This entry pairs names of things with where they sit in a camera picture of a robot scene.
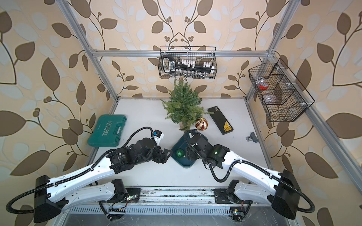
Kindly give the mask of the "green glitter bauble ornament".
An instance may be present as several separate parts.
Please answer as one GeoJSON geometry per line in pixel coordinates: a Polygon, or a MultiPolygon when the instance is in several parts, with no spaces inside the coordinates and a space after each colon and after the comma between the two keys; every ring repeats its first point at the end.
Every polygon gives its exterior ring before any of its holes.
{"type": "Polygon", "coordinates": [[[176,157],[177,158],[184,158],[185,157],[185,151],[183,149],[178,149],[176,151],[176,157]]]}

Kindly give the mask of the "red gold striped ornament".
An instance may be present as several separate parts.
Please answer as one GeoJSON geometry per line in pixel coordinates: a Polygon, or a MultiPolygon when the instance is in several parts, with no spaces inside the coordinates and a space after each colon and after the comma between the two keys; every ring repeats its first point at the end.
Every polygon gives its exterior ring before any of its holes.
{"type": "Polygon", "coordinates": [[[199,131],[204,131],[208,128],[208,121],[205,118],[197,119],[195,127],[199,131]]]}

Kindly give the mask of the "small green christmas tree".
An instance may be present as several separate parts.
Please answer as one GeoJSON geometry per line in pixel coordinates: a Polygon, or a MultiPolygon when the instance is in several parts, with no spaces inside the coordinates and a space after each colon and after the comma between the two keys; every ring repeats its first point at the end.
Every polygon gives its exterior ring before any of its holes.
{"type": "Polygon", "coordinates": [[[178,124],[179,130],[186,131],[204,115],[212,114],[212,112],[205,111],[201,103],[202,98],[199,97],[199,93],[192,90],[188,82],[176,80],[169,100],[163,100],[162,106],[167,113],[166,119],[178,124]]]}

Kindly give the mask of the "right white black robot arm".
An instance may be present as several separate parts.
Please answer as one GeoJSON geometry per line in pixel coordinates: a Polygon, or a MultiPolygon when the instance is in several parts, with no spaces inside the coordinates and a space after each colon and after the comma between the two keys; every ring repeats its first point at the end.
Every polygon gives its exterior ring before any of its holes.
{"type": "Polygon", "coordinates": [[[222,145],[212,146],[197,131],[185,131],[187,157],[200,159],[215,181],[225,182],[232,172],[249,180],[250,185],[232,180],[227,189],[231,202],[253,201],[271,205],[281,216],[295,219],[300,201],[299,184],[288,170],[278,172],[252,163],[222,145]]]}

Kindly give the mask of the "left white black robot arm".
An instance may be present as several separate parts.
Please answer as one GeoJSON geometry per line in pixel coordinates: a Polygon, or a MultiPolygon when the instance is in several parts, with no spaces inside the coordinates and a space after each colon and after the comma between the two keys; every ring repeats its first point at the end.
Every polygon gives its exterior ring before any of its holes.
{"type": "Polygon", "coordinates": [[[46,222],[70,207],[72,201],[82,200],[83,187],[100,179],[131,170],[135,165],[154,161],[164,164],[172,152],[162,149],[151,138],[139,140],[134,145],[110,149],[94,164],[58,178],[46,175],[36,179],[34,223],[46,222]]]}

